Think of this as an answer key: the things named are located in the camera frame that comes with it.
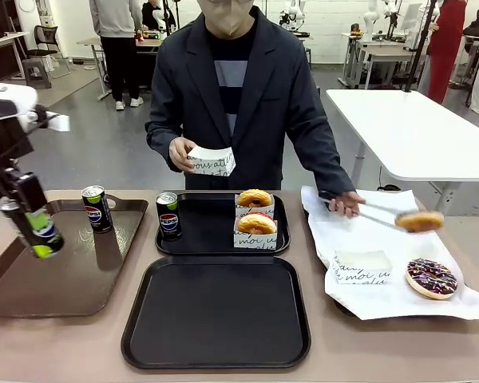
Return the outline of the person's left hand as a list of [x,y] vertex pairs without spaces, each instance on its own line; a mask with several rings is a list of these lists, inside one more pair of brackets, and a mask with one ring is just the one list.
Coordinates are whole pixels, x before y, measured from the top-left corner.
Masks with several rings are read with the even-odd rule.
[[365,202],[356,191],[348,191],[331,199],[328,210],[336,215],[353,218],[359,215],[359,205]]

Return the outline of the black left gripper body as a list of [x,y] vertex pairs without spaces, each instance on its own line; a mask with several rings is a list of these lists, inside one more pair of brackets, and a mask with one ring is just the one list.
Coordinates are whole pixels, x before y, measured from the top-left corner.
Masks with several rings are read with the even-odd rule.
[[3,198],[23,204],[19,182],[22,173],[16,164],[9,167],[0,167],[0,200]]

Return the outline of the person's right hand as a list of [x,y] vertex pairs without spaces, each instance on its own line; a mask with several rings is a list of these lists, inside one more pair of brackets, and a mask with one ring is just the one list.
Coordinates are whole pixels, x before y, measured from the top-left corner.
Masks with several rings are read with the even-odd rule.
[[182,172],[192,172],[193,163],[188,158],[188,154],[194,149],[196,144],[182,136],[173,139],[169,145],[168,154],[175,167]]

